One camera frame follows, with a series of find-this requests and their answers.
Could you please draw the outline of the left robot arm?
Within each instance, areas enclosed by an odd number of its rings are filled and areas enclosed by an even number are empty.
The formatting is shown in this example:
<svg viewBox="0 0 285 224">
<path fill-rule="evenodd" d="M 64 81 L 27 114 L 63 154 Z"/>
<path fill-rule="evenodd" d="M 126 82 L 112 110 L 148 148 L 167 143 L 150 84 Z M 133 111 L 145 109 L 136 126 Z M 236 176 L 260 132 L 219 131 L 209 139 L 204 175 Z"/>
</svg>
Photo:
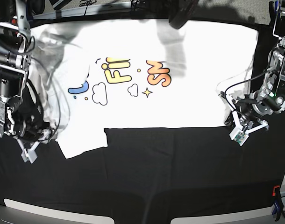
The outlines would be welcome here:
<svg viewBox="0 0 285 224">
<path fill-rule="evenodd" d="M 277 42 L 272 47 L 267 68 L 257 78 L 262 78 L 260 88 L 244 98 L 227 97 L 231 105 L 234 124 L 249 129 L 254 123 L 266 127 L 265 115 L 285 111 L 285 0 L 270 3 L 272 35 Z"/>
</svg>

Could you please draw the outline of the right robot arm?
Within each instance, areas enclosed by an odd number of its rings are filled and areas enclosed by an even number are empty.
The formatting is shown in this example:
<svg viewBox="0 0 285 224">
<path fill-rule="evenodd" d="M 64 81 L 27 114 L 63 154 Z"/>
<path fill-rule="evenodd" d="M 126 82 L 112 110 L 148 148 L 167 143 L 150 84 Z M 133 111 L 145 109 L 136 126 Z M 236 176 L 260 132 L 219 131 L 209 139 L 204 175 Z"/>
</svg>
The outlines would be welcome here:
<svg viewBox="0 0 285 224">
<path fill-rule="evenodd" d="M 41 99 L 29 79 L 36 41 L 28 9 L 27 0 L 0 0 L 0 138 L 44 142 L 54 129 L 44 121 Z"/>
</svg>

